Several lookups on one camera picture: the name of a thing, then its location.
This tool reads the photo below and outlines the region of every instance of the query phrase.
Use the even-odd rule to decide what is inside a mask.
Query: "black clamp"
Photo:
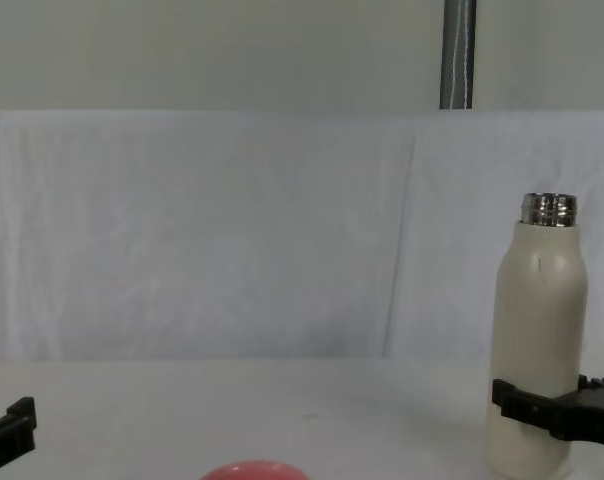
[[[491,401],[503,417],[547,430],[558,440],[604,445],[604,378],[588,380],[580,375],[577,387],[566,395],[546,398],[493,380]]]
[[[36,427],[33,398],[25,397],[6,410],[0,418],[0,468],[35,449]]]

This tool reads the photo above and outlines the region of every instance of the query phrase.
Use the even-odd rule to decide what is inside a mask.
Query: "water bottle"
[[[587,273],[572,195],[529,193],[498,272],[491,380],[545,397],[577,388]],[[570,444],[487,408],[486,452],[497,478],[555,480]]]

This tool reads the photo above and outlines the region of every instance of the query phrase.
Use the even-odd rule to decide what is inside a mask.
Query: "white backdrop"
[[[604,113],[0,113],[0,358],[486,359],[535,190],[604,359]]]

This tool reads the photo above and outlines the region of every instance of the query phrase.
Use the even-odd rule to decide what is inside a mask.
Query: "table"
[[[314,480],[490,479],[487,372],[400,360],[0,363],[0,415],[34,396],[37,449],[0,480],[196,480],[242,459]],[[604,447],[574,448],[580,480]]]

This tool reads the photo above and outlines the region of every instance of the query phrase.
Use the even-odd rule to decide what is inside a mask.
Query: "pink bowl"
[[[311,480],[303,472],[278,462],[253,460],[213,470],[201,480]]]

